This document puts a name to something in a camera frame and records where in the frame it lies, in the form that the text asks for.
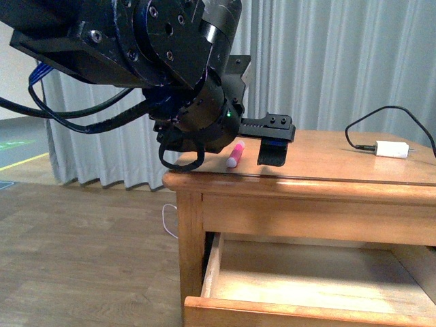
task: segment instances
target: black cord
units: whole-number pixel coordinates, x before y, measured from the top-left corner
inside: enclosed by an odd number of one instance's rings
[[[376,114],[377,112],[382,111],[384,109],[399,109],[399,110],[404,111],[406,114],[408,114],[410,116],[410,118],[413,119],[413,121],[424,131],[424,133],[429,138],[430,143],[431,143],[431,148],[433,150],[433,154],[435,155],[435,158],[436,158],[436,144],[435,144],[435,140],[433,139],[430,132],[427,130],[427,128],[425,128],[425,126],[423,126],[423,124],[421,124],[421,122],[414,116],[414,114],[412,114],[408,109],[406,109],[404,107],[400,107],[400,106],[384,106],[384,107],[378,108],[378,109],[370,112],[369,114],[363,116],[362,118],[358,119],[357,121],[354,121],[353,123],[349,124],[345,128],[345,138],[347,138],[349,145],[351,145],[353,148],[355,148],[357,150],[375,151],[375,146],[373,146],[373,145],[354,145],[353,142],[349,139],[348,130],[350,129],[350,127],[354,126],[355,124],[360,123],[364,119],[366,119],[366,118],[372,116],[373,114]]]
[[[195,140],[193,140],[197,147],[197,159],[195,161],[184,166],[174,165],[166,161],[164,159],[164,154],[172,137],[174,137],[174,127],[171,127],[168,131],[166,131],[161,141],[161,145],[159,146],[159,159],[165,167],[178,172],[190,172],[191,170],[197,169],[203,164],[206,150],[204,148],[204,144],[196,142]]]
[[[48,114],[52,119],[65,126],[66,128],[76,131],[82,134],[99,134],[104,133],[106,131],[112,131],[118,127],[124,126],[135,119],[148,114],[150,110],[152,110],[156,103],[152,100],[145,100],[140,102],[139,104],[127,109],[126,111],[112,117],[111,119],[106,119],[105,121],[101,121],[99,123],[90,124],[90,125],[78,125],[71,123],[59,116],[57,112],[51,110],[35,93],[32,85],[29,85],[28,88],[29,94],[32,97],[33,101],[37,104],[38,107],[41,108],[46,114]]]
[[[111,97],[110,99],[106,100],[105,102],[98,104],[94,107],[90,107],[90,108],[78,110],[78,111],[56,112],[56,114],[64,119],[75,119],[75,118],[82,118],[82,117],[90,116],[92,114],[96,114],[98,112],[101,112],[102,110],[105,110],[105,109],[109,108],[110,106],[113,106],[114,104],[119,102],[121,99],[123,99],[126,95],[131,93],[133,90],[134,89],[124,89],[120,93],[116,94],[115,96]],[[47,114],[46,112],[44,112],[42,110],[22,106],[20,104],[16,104],[16,103],[11,102],[9,100],[3,99],[2,97],[0,97],[0,107],[11,110],[11,111],[16,112],[18,114],[24,114],[26,116],[52,119],[52,117],[49,114]]]

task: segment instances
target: white charger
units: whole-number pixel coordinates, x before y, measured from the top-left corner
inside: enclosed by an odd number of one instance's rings
[[[409,145],[405,142],[376,141],[375,155],[379,157],[406,159],[409,155]]]

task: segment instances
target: wooden drawer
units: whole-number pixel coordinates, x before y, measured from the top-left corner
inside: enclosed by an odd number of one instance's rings
[[[436,326],[430,247],[302,245],[217,234],[186,327]]]

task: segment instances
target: curtain fold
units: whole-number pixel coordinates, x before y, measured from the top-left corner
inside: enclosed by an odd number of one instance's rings
[[[436,134],[436,1],[243,0],[233,54],[251,55],[254,77],[246,116],[290,114],[298,129],[344,130],[388,104],[410,109]],[[48,105],[77,110],[119,90],[81,84],[59,73],[45,82]],[[87,124],[142,100],[128,95]],[[386,110],[354,127],[383,131],[429,146],[404,113]],[[161,185],[153,122],[144,117],[115,131],[84,136],[50,122],[54,170],[66,183]],[[168,154],[175,161],[177,154]]]

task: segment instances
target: white cable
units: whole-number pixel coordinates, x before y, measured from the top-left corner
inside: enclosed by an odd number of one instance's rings
[[[177,207],[174,206],[174,205],[172,205],[172,204],[164,204],[164,206],[162,207],[162,223],[163,223],[163,228],[165,228],[166,232],[167,232],[169,235],[171,235],[172,237],[175,237],[175,238],[178,239],[178,237],[177,237],[176,235],[174,235],[173,233],[171,233],[171,232],[169,231],[169,229],[166,227],[166,224],[165,224],[165,207],[167,207],[167,206],[172,206],[174,209],[177,210]]]

